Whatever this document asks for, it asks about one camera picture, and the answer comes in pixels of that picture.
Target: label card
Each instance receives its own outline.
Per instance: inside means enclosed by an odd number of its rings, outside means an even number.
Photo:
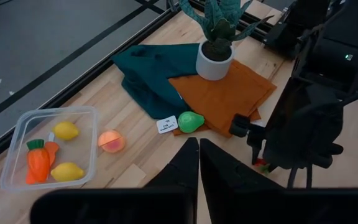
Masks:
[[[178,128],[178,122],[175,116],[157,121],[158,133],[163,134]]]

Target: white label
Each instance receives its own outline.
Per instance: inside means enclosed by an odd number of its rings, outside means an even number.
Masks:
[[[55,141],[55,134],[53,132],[50,132],[48,135],[48,141]]]
[[[175,116],[157,121],[158,133],[166,133],[178,128],[178,122]]]

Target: toy carrot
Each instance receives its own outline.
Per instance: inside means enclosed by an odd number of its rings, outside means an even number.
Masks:
[[[31,176],[37,182],[45,182],[49,175],[49,153],[44,148],[44,140],[35,139],[27,143],[27,165]]]
[[[56,152],[59,150],[59,145],[55,142],[47,141],[45,142],[44,149],[48,151],[49,165],[51,167],[53,162],[55,162]],[[30,170],[27,172],[27,177],[25,178],[25,182],[26,184],[35,184],[36,182]]]
[[[47,141],[45,142],[44,149],[46,149],[49,154],[49,165],[52,166],[53,162],[55,162],[55,155],[59,150],[59,145],[55,142]]]

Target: toy fruit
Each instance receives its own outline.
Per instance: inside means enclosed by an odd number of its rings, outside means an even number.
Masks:
[[[53,133],[57,138],[68,141],[75,138],[80,131],[73,123],[62,121],[53,127]]]
[[[55,162],[55,154],[59,150],[59,145],[55,142],[47,141],[44,144],[44,148],[47,150],[49,154],[49,164],[52,166],[53,162]]]
[[[37,182],[45,182],[49,175],[49,153],[44,148],[44,140],[34,139],[27,142],[27,165],[33,179]]]
[[[183,112],[178,118],[180,131],[192,133],[204,124],[204,117],[191,111]]]
[[[52,166],[53,162],[55,162],[55,157],[56,157],[55,154],[59,150],[59,145],[57,143],[55,143],[55,142],[47,141],[44,144],[44,149],[46,149],[47,152],[48,152],[49,165]],[[35,182],[36,182],[34,177],[31,174],[30,170],[27,173],[27,177],[25,178],[25,182],[27,184],[35,184]]]
[[[50,171],[50,175],[59,182],[78,180],[84,176],[84,171],[73,162],[64,162]]]
[[[107,152],[118,152],[125,147],[125,138],[117,131],[106,131],[99,136],[98,145]]]

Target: dark green towel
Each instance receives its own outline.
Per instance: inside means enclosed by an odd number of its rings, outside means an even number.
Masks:
[[[122,87],[154,119],[188,111],[168,79],[196,75],[198,44],[136,45],[111,60],[125,75]]]

